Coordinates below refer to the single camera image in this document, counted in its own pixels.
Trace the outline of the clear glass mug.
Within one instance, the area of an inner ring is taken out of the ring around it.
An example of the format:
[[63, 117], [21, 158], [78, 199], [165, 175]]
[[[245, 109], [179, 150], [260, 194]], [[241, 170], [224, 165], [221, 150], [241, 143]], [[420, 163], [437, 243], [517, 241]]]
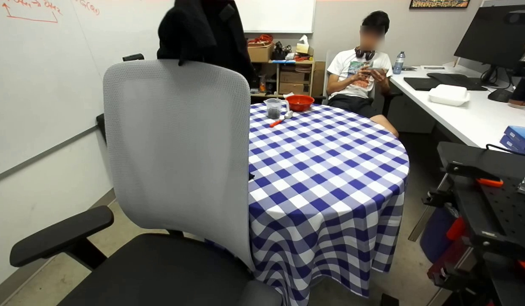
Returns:
[[267, 99], [265, 107], [269, 119], [280, 119], [289, 111], [289, 104], [284, 99]]

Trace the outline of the wall whiteboard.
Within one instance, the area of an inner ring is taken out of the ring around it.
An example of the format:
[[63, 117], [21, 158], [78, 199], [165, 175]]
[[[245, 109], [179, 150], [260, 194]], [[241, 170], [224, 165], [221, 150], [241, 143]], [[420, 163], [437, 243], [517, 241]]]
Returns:
[[236, 0], [243, 29], [260, 34], [309, 34], [316, 0]]

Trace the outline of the cardboard box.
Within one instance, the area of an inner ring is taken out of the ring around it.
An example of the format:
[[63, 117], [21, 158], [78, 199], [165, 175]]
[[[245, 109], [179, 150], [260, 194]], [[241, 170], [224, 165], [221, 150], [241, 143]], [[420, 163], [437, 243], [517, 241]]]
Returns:
[[248, 56], [252, 63], [265, 63], [270, 60], [272, 46], [263, 44], [263, 46], [250, 46], [248, 48]]

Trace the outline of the black shirt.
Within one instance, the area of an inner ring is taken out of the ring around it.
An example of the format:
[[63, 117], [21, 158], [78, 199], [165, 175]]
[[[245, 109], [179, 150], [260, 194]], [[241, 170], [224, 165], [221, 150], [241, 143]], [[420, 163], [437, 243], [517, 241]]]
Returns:
[[158, 60], [202, 61], [253, 78], [235, 0], [175, 0], [158, 26]]

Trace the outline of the clear water bottle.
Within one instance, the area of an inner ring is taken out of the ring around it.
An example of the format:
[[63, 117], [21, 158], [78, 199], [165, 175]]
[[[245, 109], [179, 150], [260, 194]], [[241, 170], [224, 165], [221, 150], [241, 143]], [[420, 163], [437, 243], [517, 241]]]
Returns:
[[399, 51], [394, 61], [394, 68], [393, 68], [394, 75], [401, 75], [403, 66], [404, 66], [404, 58], [406, 58], [404, 51]]

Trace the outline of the white desk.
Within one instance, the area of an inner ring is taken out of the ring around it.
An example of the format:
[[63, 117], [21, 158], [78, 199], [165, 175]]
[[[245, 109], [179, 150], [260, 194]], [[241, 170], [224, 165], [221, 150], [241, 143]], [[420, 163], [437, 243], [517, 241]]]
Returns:
[[508, 126], [525, 126], [525, 107], [513, 107], [488, 99], [488, 90], [471, 90], [464, 105], [444, 105], [413, 88], [406, 78], [425, 78], [428, 70], [416, 68], [393, 75], [391, 82], [454, 138], [469, 146], [498, 145]]

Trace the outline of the white folded cloth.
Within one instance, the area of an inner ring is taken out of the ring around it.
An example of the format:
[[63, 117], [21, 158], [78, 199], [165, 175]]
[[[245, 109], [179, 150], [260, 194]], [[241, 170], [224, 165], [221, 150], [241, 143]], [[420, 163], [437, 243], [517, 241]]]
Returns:
[[464, 105], [471, 100], [471, 95], [466, 87], [437, 85], [428, 92], [428, 100], [444, 105]]

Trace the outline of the framed wall picture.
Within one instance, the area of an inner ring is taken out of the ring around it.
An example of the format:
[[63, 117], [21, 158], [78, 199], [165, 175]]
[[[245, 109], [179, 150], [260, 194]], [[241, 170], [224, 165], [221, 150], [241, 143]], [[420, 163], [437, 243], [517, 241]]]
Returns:
[[471, 0], [410, 0], [410, 9], [467, 9]]

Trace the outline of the seated person white t-shirt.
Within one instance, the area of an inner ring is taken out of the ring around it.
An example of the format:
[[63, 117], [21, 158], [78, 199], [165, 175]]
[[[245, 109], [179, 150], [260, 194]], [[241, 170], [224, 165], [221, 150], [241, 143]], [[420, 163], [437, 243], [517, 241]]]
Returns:
[[389, 31], [389, 15], [384, 10], [371, 12], [360, 27], [360, 43], [354, 49], [340, 51], [326, 68], [328, 104], [355, 112], [398, 136], [389, 119], [374, 109], [376, 94], [391, 92], [391, 58], [377, 49]]

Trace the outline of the grey mesh office chair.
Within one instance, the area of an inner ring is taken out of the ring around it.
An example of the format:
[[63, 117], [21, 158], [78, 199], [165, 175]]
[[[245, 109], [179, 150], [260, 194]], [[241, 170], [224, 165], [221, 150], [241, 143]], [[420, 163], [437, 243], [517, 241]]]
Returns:
[[66, 253], [90, 274], [60, 306], [282, 306], [253, 277], [248, 218], [250, 87], [243, 75], [177, 60], [122, 61], [104, 75], [109, 172], [143, 233], [112, 255], [87, 209], [17, 241], [14, 267]]

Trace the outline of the black keyboard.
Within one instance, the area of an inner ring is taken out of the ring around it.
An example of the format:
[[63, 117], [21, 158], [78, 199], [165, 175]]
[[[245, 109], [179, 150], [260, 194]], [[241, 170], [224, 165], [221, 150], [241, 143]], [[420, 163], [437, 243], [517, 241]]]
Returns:
[[478, 78], [469, 78], [461, 73], [427, 73], [427, 77], [433, 82], [444, 85], [466, 87], [467, 90], [486, 90], [486, 87]]

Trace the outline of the black computer monitor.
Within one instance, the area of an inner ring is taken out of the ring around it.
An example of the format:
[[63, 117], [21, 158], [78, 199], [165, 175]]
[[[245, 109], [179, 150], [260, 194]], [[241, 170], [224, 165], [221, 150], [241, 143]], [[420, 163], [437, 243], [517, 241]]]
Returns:
[[525, 49], [525, 5], [481, 7], [455, 56], [517, 70]]

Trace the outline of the black robot cart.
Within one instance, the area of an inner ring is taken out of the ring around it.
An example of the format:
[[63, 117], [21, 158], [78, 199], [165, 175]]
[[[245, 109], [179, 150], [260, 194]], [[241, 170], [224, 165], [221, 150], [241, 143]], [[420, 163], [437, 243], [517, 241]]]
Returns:
[[525, 306], [525, 156], [442, 141], [444, 177], [425, 202], [455, 221], [452, 240], [428, 270], [427, 306]]

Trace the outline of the blue white checkered tablecloth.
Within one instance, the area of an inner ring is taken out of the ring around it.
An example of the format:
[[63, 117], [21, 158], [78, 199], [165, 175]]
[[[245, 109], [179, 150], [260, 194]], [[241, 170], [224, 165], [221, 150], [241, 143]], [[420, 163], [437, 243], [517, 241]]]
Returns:
[[257, 279], [308, 306], [320, 279], [365, 298], [401, 228], [410, 158], [372, 121], [316, 105], [280, 124], [250, 107], [250, 224]]

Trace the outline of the blue box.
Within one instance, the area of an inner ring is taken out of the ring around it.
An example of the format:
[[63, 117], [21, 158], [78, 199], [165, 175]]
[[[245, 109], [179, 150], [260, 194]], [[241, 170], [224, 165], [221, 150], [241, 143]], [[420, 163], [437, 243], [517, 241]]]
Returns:
[[508, 126], [500, 143], [515, 153], [525, 155], [525, 126]]

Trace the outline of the wooden shelf unit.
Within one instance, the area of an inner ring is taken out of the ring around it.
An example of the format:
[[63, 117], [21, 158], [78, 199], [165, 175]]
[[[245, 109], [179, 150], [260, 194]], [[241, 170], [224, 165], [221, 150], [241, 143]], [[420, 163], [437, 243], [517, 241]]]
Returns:
[[311, 60], [253, 61], [250, 92], [253, 97], [311, 94], [314, 63]]

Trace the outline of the red bowl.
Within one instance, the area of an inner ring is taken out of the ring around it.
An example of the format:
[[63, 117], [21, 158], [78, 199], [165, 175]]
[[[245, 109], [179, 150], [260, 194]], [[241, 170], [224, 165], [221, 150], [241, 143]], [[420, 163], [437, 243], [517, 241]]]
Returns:
[[292, 94], [287, 97], [287, 102], [292, 112], [306, 112], [313, 107], [314, 99], [311, 95]]

